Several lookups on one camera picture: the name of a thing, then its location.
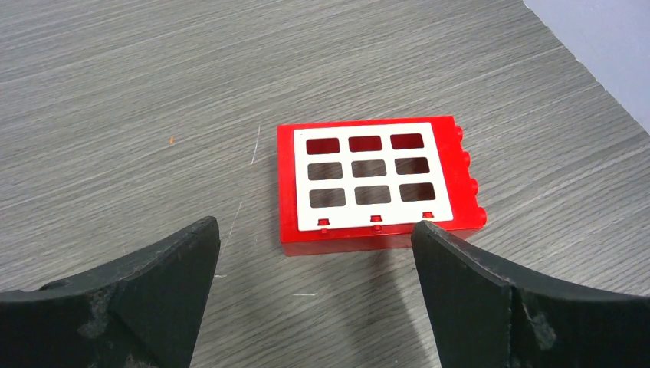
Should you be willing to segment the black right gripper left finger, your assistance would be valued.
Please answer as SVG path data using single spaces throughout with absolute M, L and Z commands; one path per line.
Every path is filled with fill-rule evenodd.
M 211 216 L 37 290 L 1 294 L 3 367 L 187 367 L 220 251 Z

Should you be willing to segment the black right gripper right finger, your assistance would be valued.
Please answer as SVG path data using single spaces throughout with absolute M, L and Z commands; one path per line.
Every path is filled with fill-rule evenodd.
M 553 278 L 431 222 L 412 251 L 443 367 L 647 367 L 649 299 Z

